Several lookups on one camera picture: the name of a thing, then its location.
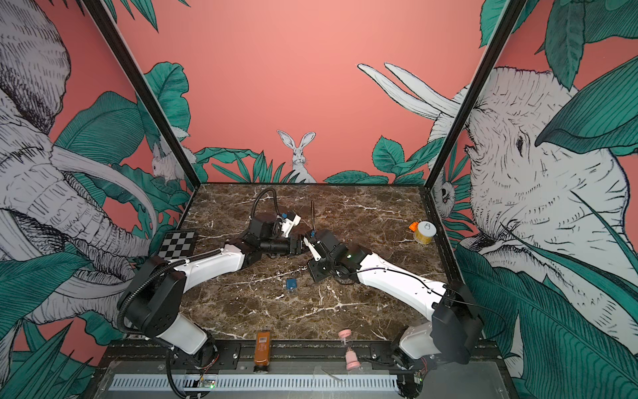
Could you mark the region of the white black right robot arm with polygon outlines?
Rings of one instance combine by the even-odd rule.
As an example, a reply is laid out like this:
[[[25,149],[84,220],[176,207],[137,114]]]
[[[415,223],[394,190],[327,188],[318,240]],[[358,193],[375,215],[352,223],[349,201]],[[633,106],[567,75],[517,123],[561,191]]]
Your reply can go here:
[[[403,368],[439,354],[451,362],[470,362],[483,319],[466,285],[422,278],[371,249],[340,241],[327,229],[308,233],[304,245],[321,273],[379,289],[425,317],[424,324],[408,327],[395,343],[393,358]]]

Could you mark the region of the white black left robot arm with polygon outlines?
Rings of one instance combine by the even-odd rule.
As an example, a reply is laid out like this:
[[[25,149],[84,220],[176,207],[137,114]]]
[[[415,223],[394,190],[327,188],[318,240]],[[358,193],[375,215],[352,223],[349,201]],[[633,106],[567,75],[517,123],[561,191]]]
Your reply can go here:
[[[267,255],[299,255],[309,251],[305,237],[259,238],[253,234],[227,242],[221,249],[177,261],[149,259],[117,304],[116,326],[141,334],[188,355],[213,342],[204,329],[180,313],[183,295],[217,277],[246,269]]]

